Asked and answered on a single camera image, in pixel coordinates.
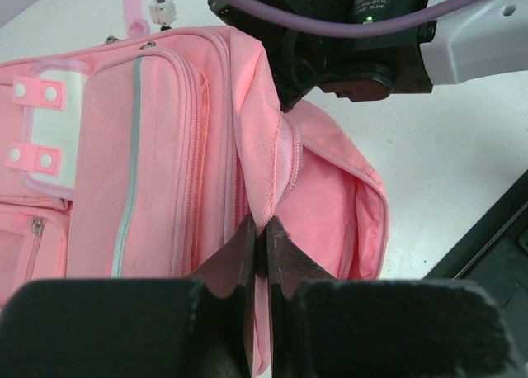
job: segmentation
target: black case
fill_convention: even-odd
[[[426,278],[466,279],[484,287],[528,361],[528,172]]]

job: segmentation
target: gray reflective strip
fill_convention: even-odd
[[[129,186],[126,197],[125,210],[121,217],[119,230],[114,247],[114,262],[112,264],[112,277],[120,277],[123,271],[123,256],[125,255],[125,243],[129,233],[130,221],[134,213],[136,185],[138,175],[139,157],[139,121],[141,118],[141,60],[134,62],[134,112],[132,118],[132,130],[130,135],[130,169]]]

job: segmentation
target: white snap button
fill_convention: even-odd
[[[45,97],[48,102],[54,102],[57,100],[57,90],[54,87],[47,87]]]
[[[20,158],[22,156],[22,153],[19,149],[12,149],[9,153],[9,159],[11,159],[11,162],[18,162],[20,161]]]
[[[19,99],[23,98],[26,95],[26,87],[22,83],[15,85],[15,96]]]
[[[53,158],[49,154],[42,154],[40,156],[40,166],[42,168],[49,168],[53,163]]]

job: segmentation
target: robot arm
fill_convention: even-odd
[[[445,0],[258,0],[323,21],[386,21]],[[221,0],[210,9],[264,44],[282,109],[312,88],[354,102],[528,69],[528,0],[485,0],[393,34],[335,39],[272,25]]]

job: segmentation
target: white connector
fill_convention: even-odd
[[[157,25],[170,26],[177,18],[174,0],[166,0],[161,4],[153,0],[148,9],[152,22]]]

